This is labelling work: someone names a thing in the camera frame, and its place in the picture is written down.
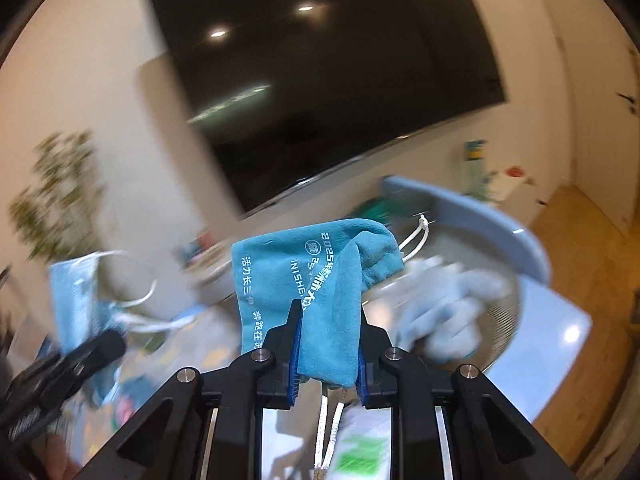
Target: television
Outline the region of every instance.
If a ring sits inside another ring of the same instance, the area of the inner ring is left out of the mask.
[[[189,122],[250,214],[505,100],[472,0],[151,0]]]

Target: green leaves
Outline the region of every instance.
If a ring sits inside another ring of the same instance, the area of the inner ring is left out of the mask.
[[[35,148],[32,171],[39,187],[26,188],[10,203],[9,218],[29,259],[66,260],[100,248],[95,216],[104,187],[95,183],[91,133],[51,134]]]

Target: silver bolt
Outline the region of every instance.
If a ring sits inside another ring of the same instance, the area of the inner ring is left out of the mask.
[[[258,348],[251,352],[251,359],[257,363],[263,363],[271,357],[271,352],[268,348]]]
[[[196,378],[196,372],[193,368],[183,368],[178,370],[178,380],[181,383],[190,383]]]
[[[460,375],[462,375],[465,379],[475,379],[478,377],[480,370],[478,367],[474,365],[462,365],[460,367]]]
[[[398,348],[396,346],[391,346],[385,350],[385,357],[390,361],[399,361],[402,359],[402,354],[404,350]]]

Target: wall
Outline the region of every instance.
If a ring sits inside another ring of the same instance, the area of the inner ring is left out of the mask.
[[[242,237],[325,221],[403,174],[463,185],[462,145],[489,140],[491,168],[522,164],[546,199],[569,175],[569,129],[561,59],[540,0],[476,0],[502,70],[509,103],[431,128],[239,221],[216,168],[184,124],[184,103],[145,0],[47,0],[0,70],[0,210],[30,183],[31,149],[55,130],[91,128],[108,184],[102,219],[114,248],[154,266],[150,309],[171,316],[193,295],[170,250],[205,224]],[[14,263],[3,308],[33,312],[51,327],[45,269],[0,216],[0,266]]]

